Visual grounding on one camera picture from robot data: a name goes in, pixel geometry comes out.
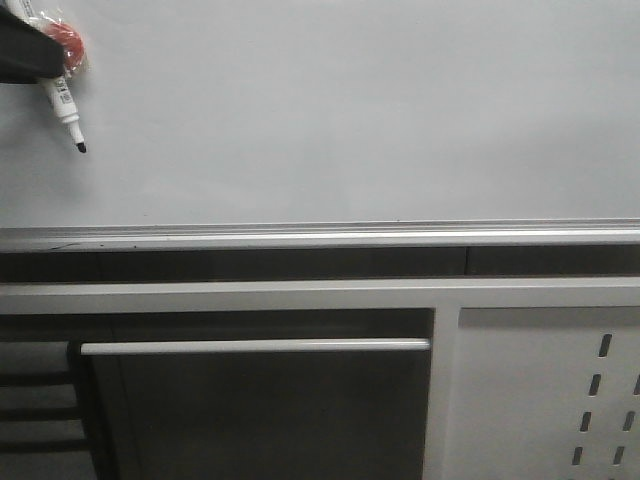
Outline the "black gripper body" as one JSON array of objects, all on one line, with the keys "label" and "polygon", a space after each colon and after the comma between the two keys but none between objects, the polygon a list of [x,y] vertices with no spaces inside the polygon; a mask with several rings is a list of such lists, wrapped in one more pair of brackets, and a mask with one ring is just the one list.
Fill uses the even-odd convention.
[{"label": "black gripper body", "polygon": [[1,2],[1,83],[35,84],[64,74],[64,49],[38,28],[29,1]]}]

